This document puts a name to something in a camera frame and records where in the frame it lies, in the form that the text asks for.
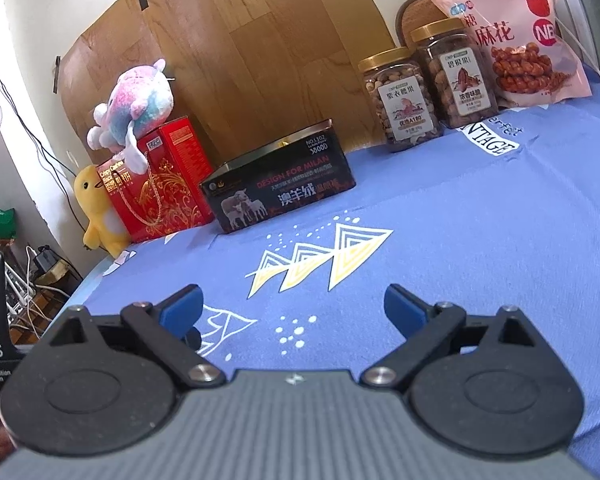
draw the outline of blue bedsheet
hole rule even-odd
[[[351,153],[353,190],[235,234],[213,223],[132,247],[74,301],[110,314],[197,283],[202,355],[228,374],[355,375],[402,342],[382,312],[390,283],[472,314],[518,304],[584,391],[571,452],[600,476],[600,84],[593,91],[486,121],[519,145],[503,155],[456,130],[395,155]]]

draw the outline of red gift box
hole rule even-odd
[[[129,171],[124,161],[98,167],[111,203],[134,243],[160,238],[214,218],[200,191],[211,172],[188,118],[164,123],[138,140],[149,161],[145,174]]]

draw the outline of cardboard box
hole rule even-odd
[[[113,158],[98,168],[111,202],[133,242],[182,231],[212,221],[213,213],[200,191],[212,171],[198,138],[182,117],[138,140],[149,161],[145,174],[129,171]]]
[[[230,233],[355,185],[329,119],[223,164],[202,191]]]

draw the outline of pink and blue plush toy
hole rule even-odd
[[[137,140],[167,120],[173,110],[173,94],[159,59],[153,66],[136,66],[118,78],[108,103],[96,106],[94,126],[87,134],[92,150],[107,148],[115,160],[124,160],[129,171],[146,173],[149,163],[138,150]]]

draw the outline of electrical cable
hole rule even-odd
[[[38,304],[35,301],[31,300],[31,304],[32,304],[32,309],[33,309],[34,313],[38,314],[39,316],[41,316],[43,319],[45,319],[49,323],[51,323],[53,321],[49,316],[45,315],[45,313],[42,312],[42,309],[40,309],[40,307],[38,306]]]
[[[59,288],[55,288],[54,286],[36,285],[36,287],[37,288],[43,288],[45,290],[52,290],[54,292],[57,292],[58,294],[62,294],[65,298],[69,299],[69,295],[64,290],[61,290]]]
[[[11,306],[9,304],[8,300],[6,301],[7,308],[10,311],[11,316],[14,317],[14,319],[12,319],[10,321],[10,324],[17,320],[20,320],[21,322],[26,323],[27,320],[23,317],[24,309],[26,307],[27,301],[29,301],[29,299],[31,297],[30,293],[31,293],[31,291],[33,291],[33,289],[28,286],[27,282],[24,279],[22,279],[13,269],[11,269],[11,267],[9,266],[8,263],[5,262],[4,267],[5,267],[4,277],[5,277],[6,286],[9,285],[9,287],[13,291],[14,295],[16,295],[17,302],[18,302],[17,305],[20,307],[20,309],[18,311],[14,306]],[[19,282],[21,286],[27,287],[26,290],[24,291],[24,296],[18,290],[18,285],[15,282]]]
[[[31,269],[31,254],[29,254],[29,246],[27,246],[27,305],[26,305],[26,309],[27,309],[27,317],[29,318],[29,323],[33,329],[33,333],[36,335],[36,337],[38,339],[40,339],[40,334],[38,334],[38,329],[36,329],[36,326],[33,324],[33,320],[31,319],[31,309],[30,309],[30,305],[31,305],[31,296],[29,295],[29,272]]]
[[[42,144],[42,142],[40,141],[40,139],[37,138],[33,134],[33,132],[29,129],[29,127],[25,124],[24,120],[22,119],[22,117],[21,117],[21,115],[20,115],[20,113],[18,111],[17,106],[15,105],[13,97],[11,96],[11,94],[9,93],[9,91],[7,90],[7,87],[5,86],[5,84],[4,84],[4,82],[2,81],[1,78],[0,78],[0,92],[2,93],[2,95],[4,96],[4,98],[7,100],[8,104],[10,105],[11,109],[13,110],[13,112],[16,115],[16,117],[18,118],[18,121],[20,122],[20,124],[23,127],[24,131],[29,136],[29,139],[31,139],[32,142],[34,143],[34,145],[36,147],[36,151],[38,152],[38,162],[40,164],[40,167],[43,168],[45,171],[48,171],[48,169],[45,168],[42,165],[42,161],[40,161],[40,155],[42,154],[42,157],[45,159],[46,163],[51,167],[51,169],[53,170],[53,172],[55,174],[55,177],[52,175],[52,178],[54,178],[54,181],[56,182],[56,184],[58,185],[59,189],[64,194],[64,196],[66,198],[66,201],[67,201],[67,204],[69,205],[69,209],[71,210],[71,213],[74,216],[75,221],[78,222],[78,225],[80,226],[80,229],[82,229],[83,232],[86,232],[86,229],[83,227],[82,223],[80,222],[80,220],[78,219],[78,216],[76,215],[76,213],[74,211],[73,205],[71,204],[71,198],[69,197],[69,194],[67,193],[64,185],[62,184],[62,180],[61,180],[60,175],[58,173],[58,169],[49,160],[49,157],[51,159],[53,159],[54,161],[56,161],[58,164],[60,164],[63,168],[65,168],[69,173],[71,173],[75,177],[74,171],[71,168],[69,168],[67,165],[65,165],[61,160],[59,160],[54,155],[52,155],[52,153],[50,153],[44,147],[44,145]]]
[[[30,327],[24,326],[24,325],[20,325],[19,323],[11,323],[9,325],[9,328],[19,328],[21,330],[27,330],[28,332],[33,332],[33,330]]]
[[[598,62],[587,51],[587,49],[584,48],[584,46],[580,43],[578,38],[576,38],[576,35],[573,32],[571,32],[569,27],[567,27],[563,22],[561,22],[561,20],[559,20],[558,17],[556,17],[555,21],[558,23],[558,25],[560,25],[560,30],[567,32],[567,34],[571,37],[571,39],[576,42],[576,44],[580,47],[580,50],[582,51],[583,56],[587,56],[587,58],[589,58],[592,69],[595,70],[595,72],[600,76],[600,67],[598,66]]]

